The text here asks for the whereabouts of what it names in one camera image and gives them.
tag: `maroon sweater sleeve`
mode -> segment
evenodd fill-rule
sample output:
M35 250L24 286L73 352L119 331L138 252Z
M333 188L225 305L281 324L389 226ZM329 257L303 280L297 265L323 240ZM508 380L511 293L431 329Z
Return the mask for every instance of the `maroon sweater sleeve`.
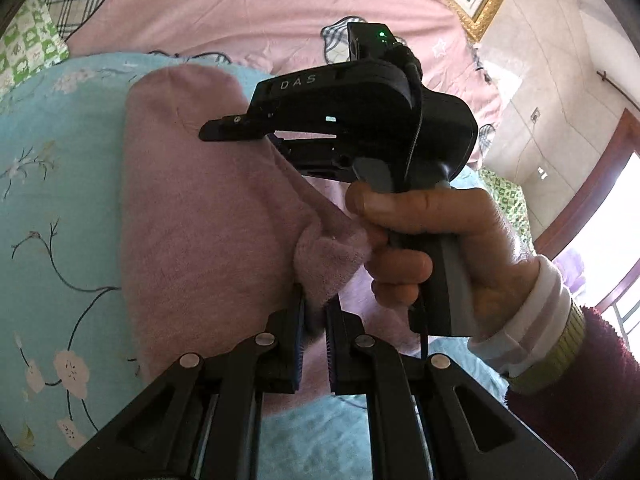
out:
M593 309L583 312L582 347L562 378L531 396L509 390L507 404L588 480L640 409L640 365L609 323Z

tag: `pillow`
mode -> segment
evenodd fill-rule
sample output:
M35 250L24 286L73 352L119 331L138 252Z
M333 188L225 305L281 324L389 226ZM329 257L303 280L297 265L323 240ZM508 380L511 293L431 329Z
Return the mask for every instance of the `pillow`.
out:
M527 202L524 199L522 188L506 178L498 176L488 168L481 168L479 175L484 181L484 187L494 197L500 210L520 236L522 243L535 253Z
M26 0L0 38L0 99L25 79L69 56L44 0Z

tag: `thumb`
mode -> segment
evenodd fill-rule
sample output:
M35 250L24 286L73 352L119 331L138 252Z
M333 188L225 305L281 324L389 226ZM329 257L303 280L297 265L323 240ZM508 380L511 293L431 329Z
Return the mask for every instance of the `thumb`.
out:
M406 234L477 234L500 222L494 200L479 188L382 194L355 182L347 190L345 204L373 224Z

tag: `sleeve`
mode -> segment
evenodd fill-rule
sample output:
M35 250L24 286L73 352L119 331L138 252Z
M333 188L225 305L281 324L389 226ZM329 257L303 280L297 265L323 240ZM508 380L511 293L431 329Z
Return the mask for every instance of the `sleeve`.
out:
M624 437L640 408L640 365L613 327L593 309L579 309L584 339L561 377L533 394L514 384L507 405L567 460L578 478L592 478ZM559 345L552 360L562 358Z
M544 256L516 316L469 349L510 383L507 405L569 462L592 478L640 409L640 365L599 314L573 303Z

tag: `white sleeve cuff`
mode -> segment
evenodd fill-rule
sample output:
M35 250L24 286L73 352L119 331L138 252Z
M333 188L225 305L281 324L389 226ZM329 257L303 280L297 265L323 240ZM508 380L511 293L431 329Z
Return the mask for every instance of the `white sleeve cuff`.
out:
M468 348L498 373L517 377L542 361L558 342L569 317L571 293L558 269L536 256L540 274L520 310L489 339L471 338Z

